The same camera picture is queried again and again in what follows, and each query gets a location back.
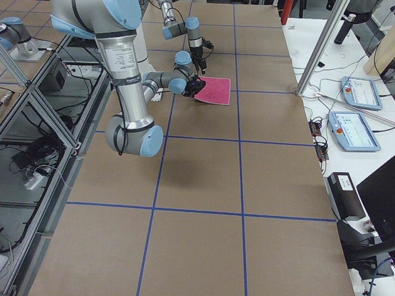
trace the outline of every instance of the white cable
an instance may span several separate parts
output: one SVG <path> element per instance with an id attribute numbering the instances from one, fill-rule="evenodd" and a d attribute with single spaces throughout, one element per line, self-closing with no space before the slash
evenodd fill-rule
<path id="1" fill-rule="evenodd" d="M 65 181 L 64 178 L 63 178 L 62 173 L 61 173 L 56 167 L 54 167 L 54 166 L 50 166 L 50 165 L 39 165 L 38 167 L 35 168 L 35 171 L 34 171 L 34 172 L 36 172 L 37 169 L 42 168 L 42 167 L 52 168 L 53 170 L 57 170 L 58 173 L 60 174 L 60 178 L 61 178 L 61 180 L 63 181 L 64 186 L 66 186 L 66 187 L 69 188 L 69 189 L 73 189 L 73 187 L 70 187 L 69 185 L 67 185 L 66 181 Z"/>

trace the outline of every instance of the power adapter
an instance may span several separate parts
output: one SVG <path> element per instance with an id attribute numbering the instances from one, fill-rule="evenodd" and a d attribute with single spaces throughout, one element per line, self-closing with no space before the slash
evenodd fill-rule
<path id="1" fill-rule="evenodd" d="M 31 163 L 31 158 L 26 154 L 25 151 L 21 151 L 18 154 L 15 154 L 12 157 L 12 160 L 16 163 L 16 165 L 22 170 L 26 168 Z"/>

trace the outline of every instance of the light blue joint cap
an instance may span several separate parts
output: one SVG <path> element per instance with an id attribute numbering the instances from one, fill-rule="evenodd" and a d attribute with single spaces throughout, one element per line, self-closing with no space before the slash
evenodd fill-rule
<path id="1" fill-rule="evenodd" d="M 110 15 L 121 26 L 135 30 L 141 23 L 141 9 L 138 0 L 102 0 Z"/>
<path id="2" fill-rule="evenodd" d="M 144 73 L 143 79 L 141 80 L 142 82 L 146 81 L 146 78 L 147 78 L 148 74 L 150 74 L 150 72 Z"/>
<path id="3" fill-rule="evenodd" d="M 169 40 L 169 39 L 173 38 L 172 32 L 170 32 L 169 28 L 167 28 L 167 27 L 163 27 L 162 33 L 163 33 L 163 37 L 166 40 Z"/>
<path id="4" fill-rule="evenodd" d="M 10 51 L 14 47 L 14 45 L 10 41 L 4 38 L 0 38 L 0 44 L 4 47 L 6 51 Z"/>
<path id="5" fill-rule="evenodd" d="M 185 27 L 188 30 L 197 29 L 197 28 L 199 28 L 199 25 L 200 25 L 200 23 L 199 23 L 199 19 L 197 17 L 188 17 L 185 20 Z"/>
<path id="6" fill-rule="evenodd" d="M 159 125 L 154 125 L 149 129 L 140 148 L 140 155 L 145 157 L 155 156 L 163 142 L 163 130 Z"/>
<path id="7" fill-rule="evenodd" d="M 6 24 L 6 25 L 21 25 L 23 24 L 22 20 L 18 17 L 6 17 L 2 20 L 0 20 L 0 22 Z"/>
<path id="8" fill-rule="evenodd" d="M 168 88 L 172 93 L 182 94 L 186 87 L 186 81 L 181 78 L 174 78 L 168 83 Z"/>
<path id="9" fill-rule="evenodd" d="M 84 39 L 94 39 L 94 34 L 90 33 L 84 29 L 78 28 L 71 23 L 67 23 L 51 14 L 52 26 L 61 33 L 84 38 Z"/>
<path id="10" fill-rule="evenodd" d="M 175 54 L 174 61 L 178 65 L 188 65 L 192 59 L 188 52 L 179 51 Z"/>

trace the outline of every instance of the metal pole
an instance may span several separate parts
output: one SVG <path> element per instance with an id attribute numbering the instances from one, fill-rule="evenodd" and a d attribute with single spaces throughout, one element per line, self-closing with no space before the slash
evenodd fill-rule
<path id="1" fill-rule="evenodd" d="M 322 30 L 320 38 L 315 45 L 313 53 L 306 65 L 306 69 L 299 80 L 299 84 L 295 90 L 295 94 L 297 96 L 302 96 L 305 91 L 307 84 L 309 83 L 311 76 L 314 74 L 314 70 L 317 68 L 318 62 L 321 59 L 321 56 L 329 42 L 330 36 L 333 34 L 336 29 L 341 16 L 343 15 L 346 7 L 348 6 L 350 0 L 337 0 L 335 6 L 332 10 L 329 19 L 326 21 L 326 24 Z"/>
<path id="2" fill-rule="evenodd" d="M 26 84 L 28 81 L 28 78 L 24 74 L 24 72 L 15 64 L 14 60 L 12 57 L 9 55 L 9 53 L 3 48 L 3 46 L 0 44 L 0 60 L 3 62 L 4 66 L 8 69 L 8 71 L 13 74 L 16 80 L 18 80 L 19 83 Z"/>

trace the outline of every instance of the robotic arm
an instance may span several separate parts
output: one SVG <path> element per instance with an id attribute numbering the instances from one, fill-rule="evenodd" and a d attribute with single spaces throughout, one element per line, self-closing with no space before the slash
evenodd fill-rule
<path id="1" fill-rule="evenodd" d="M 52 0 L 52 25 L 72 36 L 95 39 L 121 105 L 106 129 L 108 145 L 122 153 L 152 157 L 160 150 L 163 131 L 146 104 L 159 88 L 193 96 L 204 87 L 193 73 L 187 52 L 178 52 L 171 73 L 151 72 L 142 83 L 134 47 L 141 23 L 138 0 Z"/>
<path id="2" fill-rule="evenodd" d="M 18 17 L 6 17 L 0 20 L 0 44 L 10 51 L 17 46 L 19 53 L 30 57 L 38 52 L 38 46 L 31 38 L 25 25 Z"/>
<path id="3" fill-rule="evenodd" d="M 172 0 L 158 0 L 158 5 L 162 11 L 164 27 L 162 29 L 165 39 L 172 39 L 184 34 L 188 35 L 189 49 L 192 53 L 192 61 L 196 71 L 201 69 L 202 74 L 206 73 L 206 59 L 203 58 L 203 47 L 213 50 L 214 45 L 205 40 L 200 33 L 200 23 L 197 17 L 188 17 L 185 22 L 177 22 Z"/>

